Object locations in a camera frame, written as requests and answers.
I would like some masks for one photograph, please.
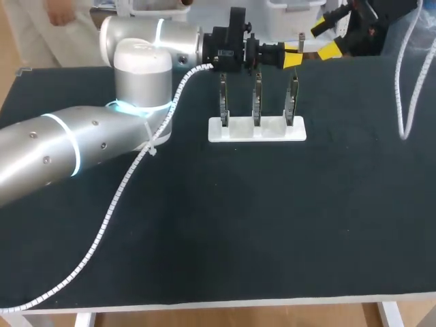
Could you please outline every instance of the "cable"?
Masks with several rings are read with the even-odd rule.
[[[418,0],[418,9],[416,10],[416,16],[414,17],[413,21],[411,22],[411,24],[409,26],[409,29],[406,32],[403,43],[401,44],[401,47],[400,47],[398,59],[396,60],[394,87],[395,87],[395,100],[396,100],[396,111],[397,111],[397,116],[398,116],[399,134],[400,134],[400,139],[402,139],[402,140],[406,140],[410,135],[410,131],[411,131],[412,125],[414,123],[416,105],[418,103],[418,99],[420,96],[422,85],[424,84],[425,78],[426,78],[427,73],[429,72],[429,69],[430,69],[431,62],[432,62],[432,60],[435,56],[435,53],[436,53],[436,39],[435,39],[435,41],[433,42],[433,45],[431,46],[429,53],[426,56],[424,64],[422,65],[422,68],[421,68],[420,75],[418,76],[418,79],[416,81],[414,92],[413,92],[411,100],[410,100],[409,113],[407,115],[406,127],[404,128],[403,106],[401,103],[401,90],[400,90],[401,64],[403,62],[407,43],[409,42],[410,36],[411,36],[412,32],[414,31],[416,23],[418,22],[418,19],[420,17],[420,14],[422,11],[422,3],[423,3],[423,0]]]
[[[180,84],[178,85],[178,88],[177,88],[177,91],[176,91],[176,95],[174,96],[174,100],[172,102],[170,111],[168,111],[168,114],[167,114],[165,120],[160,125],[159,129],[153,135],[152,142],[156,141],[160,137],[162,132],[165,130],[165,128],[170,123],[171,118],[173,117],[174,112],[176,111],[177,103],[178,103],[178,101],[180,99],[182,91],[185,88],[185,85],[187,84],[187,81],[195,73],[201,72],[201,71],[204,71],[204,70],[210,70],[212,68],[213,68],[213,66],[211,64],[200,65],[200,66],[197,66],[197,67],[191,69],[189,72],[186,73],[186,75],[183,77],[183,79],[181,80]],[[144,158],[144,156],[147,154],[147,152],[149,150],[150,150],[150,143],[147,143],[145,145],[145,147],[141,150],[139,155],[135,158],[135,160],[134,160],[133,164],[130,166],[129,170],[125,173],[125,176],[124,176],[123,180],[121,181],[121,184],[119,185],[119,187],[118,187],[118,189],[117,189],[117,191],[116,191],[116,193],[115,193],[115,195],[114,195],[114,197],[113,197],[113,199],[112,199],[112,201],[110,203],[108,212],[106,213],[106,216],[104,217],[102,226],[100,227],[100,230],[98,231],[97,236],[95,237],[95,240],[94,240],[93,244],[89,248],[89,250],[88,250],[87,254],[85,255],[85,257],[82,259],[82,261],[76,267],[76,269],[74,269],[73,272],[71,274],[69,274],[68,277],[65,278],[62,282],[60,282],[58,285],[56,285],[50,291],[48,291],[45,294],[42,294],[41,296],[37,297],[35,300],[33,300],[31,302],[28,302],[28,303],[26,303],[24,305],[20,305],[18,307],[1,308],[0,309],[0,314],[12,313],[12,312],[17,312],[17,311],[23,311],[23,310],[30,309],[31,307],[34,307],[35,305],[38,305],[41,302],[43,302],[43,301],[47,300],[48,298],[50,298],[51,296],[55,295],[57,292],[62,290],[66,285],[71,283],[71,281],[74,278],[77,277],[77,275],[83,270],[83,268],[87,265],[88,261],[91,259],[91,257],[95,253],[95,250],[97,249],[98,244],[102,240],[104,232],[106,231],[106,228],[108,227],[110,218],[112,217],[112,214],[113,214],[113,212],[115,210],[115,207],[118,204],[118,201],[119,201],[119,199],[121,197],[121,194],[123,194],[124,189],[125,189],[126,185],[128,184],[132,174],[134,173],[135,169],[138,167],[139,163],[142,161],[142,159]]]

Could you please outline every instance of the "robotic arm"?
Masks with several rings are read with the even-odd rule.
[[[389,25],[416,6],[402,4],[402,11],[388,19],[383,14],[398,7],[395,0],[349,0],[327,13],[313,34],[334,27],[350,10],[359,13],[359,34],[350,31],[327,49],[322,59],[342,55],[361,41],[377,24]],[[285,69],[302,63],[303,54],[284,43],[260,45],[245,22],[245,8],[232,8],[228,27],[212,33],[184,22],[169,20],[107,18],[100,33],[100,50],[115,69],[116,104],[110,107],[81,106],[45,114],[0,130],[0,206],[81,170],[141,149],[165,119],[171,105],[172,69],[189,69],[210,63],[218,72],[249,74],[259,64]],[[171,126],[162,134],[165,142]]]

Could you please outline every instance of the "person's hand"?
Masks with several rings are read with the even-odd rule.
[[[54,26],[65,26],[76,19],[73,0],[46,0],[46,10]]]

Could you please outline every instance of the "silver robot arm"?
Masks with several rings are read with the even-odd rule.
[[[0,130],[0,207],[144,146],[146,124],[154,133],[170,109],[172,68],[187,71],[213,62],[220,72],[240,72],[243,66],[251,71],[258,62],[283,60],[283,51],[281,57],[271,52],[280,47],[262,50],[254,37],[245,44],[247,31],[244,8],[232,8],[229,27],[215,27],[211,34],[186,22],[105,19],[99,44],[103,60],[115,70],[116,104],[68,108]],[[170,134],[171,124],[155,145]]]
[[[0,130],[0,206],[133,151],[144,119],[113,108],[75,107]]]
[[[102,57],[110,56],[110,65],[115,68],[113,106],[67,108],[0,130],[0,207],[141,149],[149,141],[149,132],[153,134],[165,119],[172,100],[172,55],[166,48],[156,48],[139,38],[140,33],[135,35],[128,19],[122,21],[113,30],[106,24],[116,38],[102,33],[102,39],[110,44],[110,53],[103,52]],[[141,33],[155,24],[154,20],[133,21],[139,23]],[[106,22],[119,20],[109,18]],[[170,134],[171,125],[155,145],[165,142]]]

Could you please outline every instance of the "wooden floor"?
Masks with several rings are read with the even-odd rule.
[[[0,49],[1,107],[14,81],[14,73],[20,67],[18,53],[2,5],[0,5]],[[436,301],[399,303],[405,327],[416,327],[434,305]],[[74,315],[52,316],[56,327],[72,327],[74,319]],[[382,327],[381,324],[375,304],[105,313],[98,315],[95,323],[97,327]],[[7,324],[0,318],[0,327],[6,326]]]

